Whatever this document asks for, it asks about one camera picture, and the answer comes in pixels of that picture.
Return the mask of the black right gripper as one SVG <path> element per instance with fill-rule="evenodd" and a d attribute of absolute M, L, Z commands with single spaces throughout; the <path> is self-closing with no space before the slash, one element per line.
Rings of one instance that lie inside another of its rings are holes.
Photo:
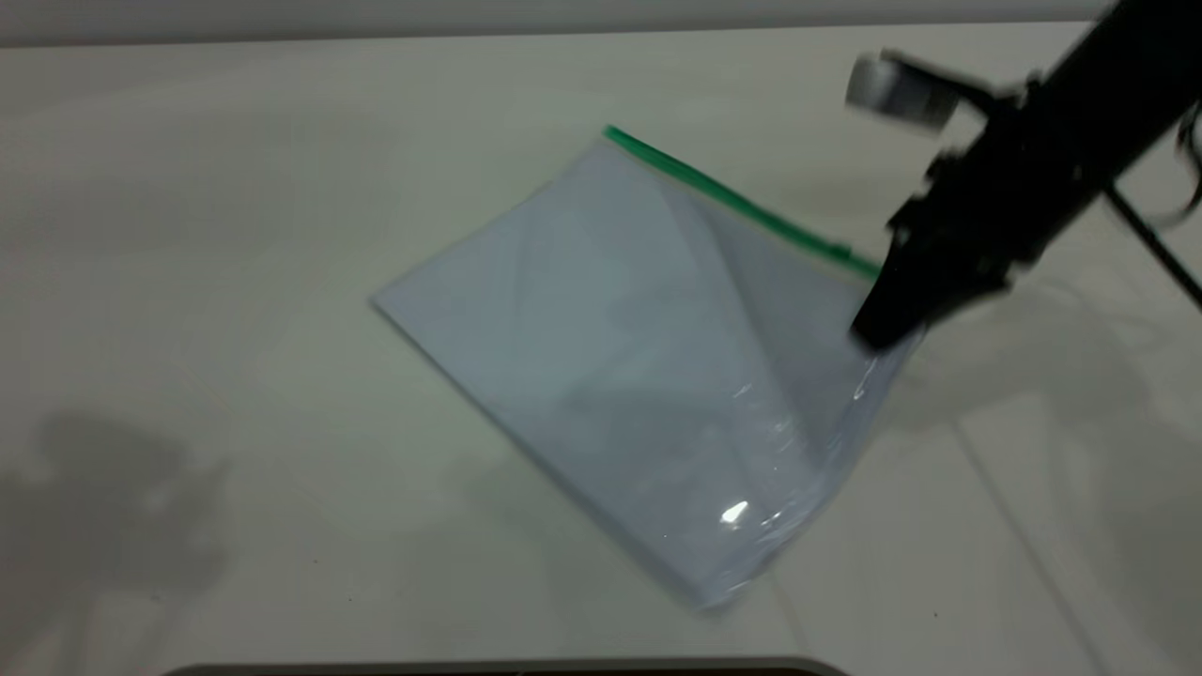
<path fill-rule="evenodd" d="M 909 73 L 908 112 L 972 103 L 986 128 L 929 168 L 929 189 L 889 219 L 893 242 L 851 332 L 871 352 L 934 330 L 1010 289 L 1123 171 L 1123 94 L 1115 73 L 1057 73 L 1020 100 L 966 81 Z"/>

